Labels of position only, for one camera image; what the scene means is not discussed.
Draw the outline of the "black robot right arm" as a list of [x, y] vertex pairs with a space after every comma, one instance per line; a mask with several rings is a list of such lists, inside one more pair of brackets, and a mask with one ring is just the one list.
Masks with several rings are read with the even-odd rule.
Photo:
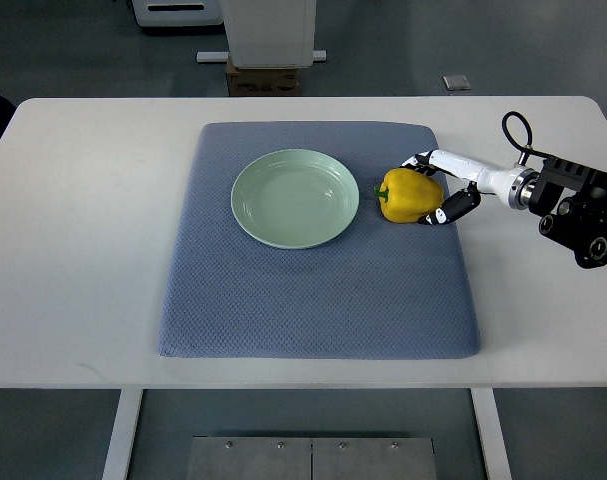
[[571, 250], [580, 267], [607, 265], [607, 172], [535, 150], [531, 126], [519, 112], [504, 115], [502, 130], [524, 169], [509, 204], [538, 216], [539, 233]]

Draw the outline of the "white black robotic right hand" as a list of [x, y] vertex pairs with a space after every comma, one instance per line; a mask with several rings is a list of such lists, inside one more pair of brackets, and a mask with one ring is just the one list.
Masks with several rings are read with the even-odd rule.
[[426, 176], [443, 172], [467, 182], [466, 188], [445, 199], [440, 207], [420, 216], [417, 222], [423, 225], [451, 224], [475, 209], [483, 195], [494, 195], [509, 208], [524, 210], [539, 176], [524, 165], [508, 169], [445, 150], [417, 153], [402, 167]]

